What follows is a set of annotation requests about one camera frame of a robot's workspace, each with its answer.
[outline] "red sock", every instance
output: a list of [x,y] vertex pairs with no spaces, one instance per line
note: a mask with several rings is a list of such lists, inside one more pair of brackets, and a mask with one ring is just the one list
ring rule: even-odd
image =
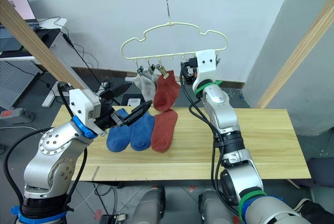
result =
[[174,71],[168,71],[167,79],[160,75],[157,82],[157,91],[153,100],[153,106],[158,111],[167,111],[175,103],[180,93],[180,85],[176,82]]
[[154,116],[154,128],[151,137],[151,146],[154,151],[165,152],[169,149],[177,121],[177,113],[169,109]]

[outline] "laptop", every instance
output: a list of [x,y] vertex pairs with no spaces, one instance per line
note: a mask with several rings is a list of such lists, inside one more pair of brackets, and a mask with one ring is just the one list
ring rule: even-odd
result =
[[[34,30],[39,27],[28,0],[8,0],[26,23]],[[22,47],[8,29],[0,23],[0,52],[19,50]]]

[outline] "wooden pole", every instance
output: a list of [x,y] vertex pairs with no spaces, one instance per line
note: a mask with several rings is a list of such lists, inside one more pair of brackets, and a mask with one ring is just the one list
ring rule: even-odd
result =
[[0,0],[0,22],[57,79],[82,89],[79,77],[72,74],[27,25],[8,0]]
[[296,49],[285,62],[281,70],[277,73],[275,79],[271,82],[261,99],[257,103],[257,108],[265,108],[278,91],[288,81],[293,72],[304,61],[313,47],[318,43],[321,37],[334,21],[334,0],[328,0],[324,5],[311,27],[297,45]]

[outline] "gray floor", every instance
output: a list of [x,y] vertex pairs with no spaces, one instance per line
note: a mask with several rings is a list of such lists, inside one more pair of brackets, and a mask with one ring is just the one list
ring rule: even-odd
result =
[[[91,77],[82,77],[92,90],[97,90],[98,84]],[[55,81],[50,74],[44,74],[41,79],[53,85]],[[123,81],[121,78],[112,78],[111,81],[116,84]],[[238,89],[225,89],[230,96],[230,103],[236,108],[248,108],[247,103],[243,99],[242,93]],[[35,80],[28,91],[21,96],[16,107],[24,107],[36,114],[35,119],[30,124],[19,124],[15,126],[31,126],[35,128],[44,128],[52,124],[61,104],[53,102],[50,108],[43,108],[41,104],[49,90],[44,83]],[[132,86],[128,93],[139,93],[139,90]],[[180,93],[177,99],[176,107],[188,106],[185,96]],[[0,122],[0,127],[12,126]],[[19,137],[29,133],[30,129],[0,129],[0,143],[7,146],[12,145]],[[334,156],[334,136],[330,136],[331,132],[323,133],[315,137],[298,136],[305,158],[310,157],[333,157]],[[23,190],[23,171],[27,162],[35,155],[39,136],[31,137],[27,141],[20,144],[13,152],[9,161],[10,172]],[[0,155],[0,165],[2,167],[4,155]],[[164,185],[166,190],[166,211],[162,224],[167,223],[198,223],[200,224],[200,216],[197,212],[198,195],[204,189],[210,188],[210,182],[206,180],[200,181],[149,181],[149,182],[125,182],[123,188],[117,191],[117,213],[125,213],[131,217],[136,204],[146,191],[152,185]],[[313,197],[316,202],[324,205],[326,209],[334,212],[334,190],[332,188],[316,187],[311,191],[307,188],[296,189],[286,180],[264,180],[265,191],[270,195],[282,198],[288,205],[294,205],[304,197]],[[109,186],[103,185],[99,187],[101,193],[108,190]],[[93,185],[91,182],[80,182],[76,188],[71,202],[71,207],[76,208],[74,213],[68,215],[68,223],[98,223],[94,220],[94,213],[97,209],[103,209],[96,195],[92,193]],[[1,169],[0,177],[0,223],[11,223],[13,217],[10,215],[10,208],[17,205],[15,194],[11,190],[9,184],[4,178]],[[103,201],[111,213],[114,203],[114,195],[111,192],[103,196]]]

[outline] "shoe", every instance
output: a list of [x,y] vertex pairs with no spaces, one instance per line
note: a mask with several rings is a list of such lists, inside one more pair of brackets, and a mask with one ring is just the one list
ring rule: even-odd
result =
[[295,212],[299,213],[302,209],[302,207],[307,203],[307,202],[311,202],[310,199],[304,198],[301,199],[298,204],[295,206],[295,208],[293,209]]

